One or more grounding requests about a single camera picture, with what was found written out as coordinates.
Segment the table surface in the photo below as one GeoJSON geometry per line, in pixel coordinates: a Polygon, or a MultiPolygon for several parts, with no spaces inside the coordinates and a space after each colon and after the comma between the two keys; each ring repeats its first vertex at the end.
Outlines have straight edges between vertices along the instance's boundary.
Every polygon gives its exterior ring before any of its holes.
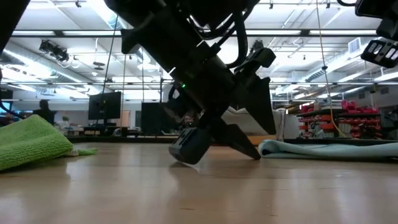
{"type": "Polygon", "coordinates": [[[195,166],[165,144],[77,144],[97,155],[0,173],[1,224],[396,223],[396,164],[250,160],[212,147],[195,166]]]}

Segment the red object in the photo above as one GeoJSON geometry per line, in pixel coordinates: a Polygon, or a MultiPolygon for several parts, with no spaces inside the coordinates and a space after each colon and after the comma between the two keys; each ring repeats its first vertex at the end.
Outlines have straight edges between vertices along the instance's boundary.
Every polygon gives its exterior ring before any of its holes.
{"type": "Polygon", "coordinates": [[[351,136],[353,138],[359,138],[361,136],[361,134],[357,134],[357,133],[352,133],[351,136]]]}
{"type": "Polygon", "coordinates": [[[320,115],[318,117],[319,121],[331,121],[331,116],[330,115],[320,115]]]}
{"type": "Polygon", "coordinates": [[[379,113],[378,109],[375,109],[375,108],[370,107],[370,106],[358,108],[358,111],[360,111],[361,113],[379,113]]]}
{"type": "Polygon", "coordinates": [[[343,100],[341,102],[341,107],[349,113],[358,113],[356,110],[356,103],[353,101],[343,100]]]}
{"type": "Polygon", "coordinates": [[[345,118],[339,118],[338,122],[341,123],[341,124],[347,124],[348,120],[345,119],[345,118]]]}
{"type": "Polygon", "coordinates": [[[333,124],[321,124],[320,126],[323,130],[333,130],[335,128],[333,124]]]}
{"type": "Polygon", "coordinates": [[[313,111],[313,104],[301,107],[301,113],[308,113],[313,111]]]}
{"type": "Polygon", "coordinates": [[[352,126],[351,127],[351,131],[359,131],[359,127],[358,126],[352,126]]]}

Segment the wall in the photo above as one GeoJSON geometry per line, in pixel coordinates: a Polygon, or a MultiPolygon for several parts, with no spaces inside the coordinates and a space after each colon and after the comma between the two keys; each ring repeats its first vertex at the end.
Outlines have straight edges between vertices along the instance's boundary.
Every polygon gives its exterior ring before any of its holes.
{"type": "Polygon", "coordinates": [[[55,114],[54,121],[61,123],[63,116],[67,116],[69,118],[70,124],[88,126],[89,121],[87,111],[58,111],[55,114]]]}
{"type": "MultiPolygon", "coordinates": [[[[355,101],[358,106],[367,106],[371,104],[371,94],[367,89],[365,92],[365,98],[359,99],[359,93],[362,93],[364,90],[354,92],[349,95],[345,95],[346,100],[355,101]]],[[[373,94],[374,102],[376,107],[386,107],[386,106],[394,106],[398,105],[398,88],[395,85],[389,86],[389,92],[387,94],[380,94],[380,91],[377,91],[373,94]]]]}

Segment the computer monitor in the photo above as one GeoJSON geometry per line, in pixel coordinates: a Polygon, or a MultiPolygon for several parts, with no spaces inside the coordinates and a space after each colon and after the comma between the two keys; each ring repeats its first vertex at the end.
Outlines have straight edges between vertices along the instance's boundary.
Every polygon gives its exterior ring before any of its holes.
{"type": "MultiPolygon", "coordinates": [[[[3,102],[2,105],[3,105],[5,108],[11,110],[11,103],[3,102]]],[[[7,112],[6,112],[5,110],[3,110],[3,109],[0,107],[0,114],[6,114],[6,113],[7,113],[7,112]]]]}
{"type": "Polygon", "coordinates": [[[88,102],[88,119],[120,118],[121,92],[91,95],[88,102]]]}

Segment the cloth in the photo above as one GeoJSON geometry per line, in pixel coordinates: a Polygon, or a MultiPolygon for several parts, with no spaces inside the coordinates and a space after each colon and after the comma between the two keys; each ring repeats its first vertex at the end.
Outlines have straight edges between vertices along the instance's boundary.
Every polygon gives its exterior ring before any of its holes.
{"type": "Polygon", "coordinates": [[[66,156],[72,150],[73,144],[38,115],[0,128],[0,170],[66,156]]]}
{"type": "Polygon", "coordinates": [[[398,143],[374,146],[345,144],[300,146],[274,140],[264,140],[259,145],[259,151],[264,158],[374,161],[398,158],[398,143]]]}
{"type": "MultiPolygon", "coordinates": [[[[272,115],[275,122],[276,136],[279,137],[283,130],[282,120],[285,115],[285,111],[272,110],[272,115]]],[[[257,123],[245,108],[235,110],[234,108],[229,107],[221,118],[226,124],[237,124],[247,135],[268,135],[268,133],[263,130],[260,124],[257,123]]]]}

